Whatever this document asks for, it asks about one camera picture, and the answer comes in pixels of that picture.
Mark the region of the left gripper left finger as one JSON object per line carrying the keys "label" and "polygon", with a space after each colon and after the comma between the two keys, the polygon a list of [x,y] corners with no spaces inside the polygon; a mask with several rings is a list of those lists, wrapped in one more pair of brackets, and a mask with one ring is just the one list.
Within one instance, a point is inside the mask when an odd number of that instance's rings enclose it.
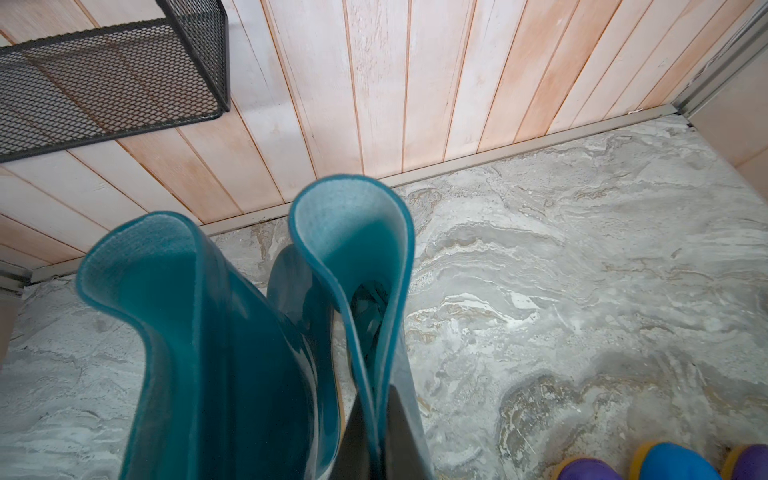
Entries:
{"label": "left gripper left finger", "polygon": [[371,460],[368,451],[367,427],[360,397],[356,396],[329,479],[369,480],[370,478]]}

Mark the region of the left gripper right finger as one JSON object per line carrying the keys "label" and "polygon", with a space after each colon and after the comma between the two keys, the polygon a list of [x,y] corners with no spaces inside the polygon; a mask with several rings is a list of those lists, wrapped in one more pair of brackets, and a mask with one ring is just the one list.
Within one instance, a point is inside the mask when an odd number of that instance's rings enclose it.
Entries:
{"label": "left gripper right finger", "polygon": [[384,447],[384,473],[389,480],[427,480],[427,472],[397,389],[389,387]]}

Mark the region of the teal rain boot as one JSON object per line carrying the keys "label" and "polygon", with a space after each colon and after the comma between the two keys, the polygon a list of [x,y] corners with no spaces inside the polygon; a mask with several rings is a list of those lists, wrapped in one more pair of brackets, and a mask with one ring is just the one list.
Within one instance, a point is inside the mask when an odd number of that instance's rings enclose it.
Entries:
{"label": "teal rain boot", "polygon": [[338,452],[333,309],[294,246],[258,289],[191,221],[155,212],[79,267],[91,307],[132,327],[145,375],[124,479],[316,479]]}
{"label": "teal rain boot", "polygon": [[432,478],[404,332],[415,250],[407,206],[377,180],[336,175],[298,195],[288,226],[291,244],[273,265],[267,297],[309,350],[313,472],[331,473],[359,396],[370,479],[386,479],[387,405],[394,386]]}

